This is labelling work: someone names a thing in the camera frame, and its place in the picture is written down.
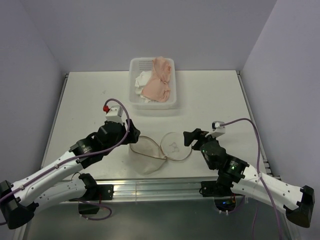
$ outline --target clothing item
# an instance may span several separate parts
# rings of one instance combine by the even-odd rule
[[[153,59],[152,65],[152,75],[141,93],[148,99],[164,103],[170,97],[171,65],[162,56]]]
[[[144,89],[145,85],[148,83],[151,77],[152,71],[143,71],[140,75],[135,79],[135,93],[140,95],[142,99],[145,100],[146,103],[150,102],[151,99],[142,95],[142,89]]]
[[[184,145],[182,132],[167,133],[162,138],[160,145],[147,136],[139,136],[137,143],[129,144],[130,164],[141,175],[157,171],[167,159],[185,160],[191,152],[191,146]]]

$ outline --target plastic laundry basket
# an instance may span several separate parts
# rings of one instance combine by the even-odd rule
[[[175,74],[175,62],[171,58],[166,58],[171,65],[171,78],[169,87],[171,89],[170,97],[166,102],[150,101],[145,102],[143,98],[135,92],[136,78],[143,71],[151,71],[153,64],[152,60],[155,57],[140,57],[134,58],[130,62],[129,69],[129,102],[136,109],[169,109],[177,101],[177,89],[176,89],[176,74]]]

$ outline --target red connector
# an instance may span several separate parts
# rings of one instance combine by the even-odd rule
[[[110,108],[109,108],[107,105],[103,106],[103,111],[104,111],[105,113],[108,113],[109,110],[110,110]]]

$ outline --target white wall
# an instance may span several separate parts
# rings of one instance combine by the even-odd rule
[[[278,0],[242,71],[271,167],[315,190],[311,228],[320,239],[320,1]]]
[[[66,71],[128,70],[163,55],[177,70],[241,70],[276,0],[21,0]]]
[[[0,181],[14,182],[40,167],[63,75],[18,0],[0,1],[0,31]]]

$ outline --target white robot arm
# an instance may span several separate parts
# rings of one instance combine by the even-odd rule
[[[201,152],[209,169],[218,170],[219,177],[216,181],[201,182],[202,196],[224,197],[238,194],[270,206],[273,201],[276,209],[285,214],[288,220],[309,228],[315,204],[314,190],[306,185],[299,187],[287,184],[258,172],[246,161],[227,154],[217,140],[217,137],[225,133],[223,124],[214,122],[211,132],[197,128],[193,132],[183,133],[184,145],[189,146],[197,140],[192,149]]]
[[[97,191],[97,183],[90,174],[80,174],[75,180],[58,183],[101,161],[115,147],[138,141],[140,131],[127,112],[126,130],[121,119],[124,108],[119,101],[112,100],[121,106],[104,106],[106,121],[97,132],[77,141],[60,158],[31,176],[12,184],[8,181],[0,183],[0,209],[9,229],[21,227],[36,213],[58,203],[75,198],[90,199]]]
[[[31,176],[13,184],[8,181],[0,183],[0,209],[9,229],[26,224],[36,213],[58,203],[75,198],[92,199],[97,191],[97,183],[88,173],[80,174],[69,182],[58,183],[101,161],[115,147],[138,141],[140,131],[129,119],[127,111],[119,101],[111,100],[120,106],[109,109],[104,105],[106,121],[97,132],[77,141],[60,158]],[[123,110],[127,115],[127,130],[121,120]],[[258,173],[252,165],[227,154],[217,141],[217,137],[224,133],[224,127],[213,127],[211,132],[197,128],[193,132],[183,133],[184,144],[189,146],[197,140],[192,149],[201,152],[209,169],[218,170],[216,181],[201,182],[202,195],[225,197],[239,194],[268,205],[272,204],[272,195],[275,207],[281,213],[285,213],[294,224],[308,228],[315,203],[314,190],[309,186],[289,185]]]

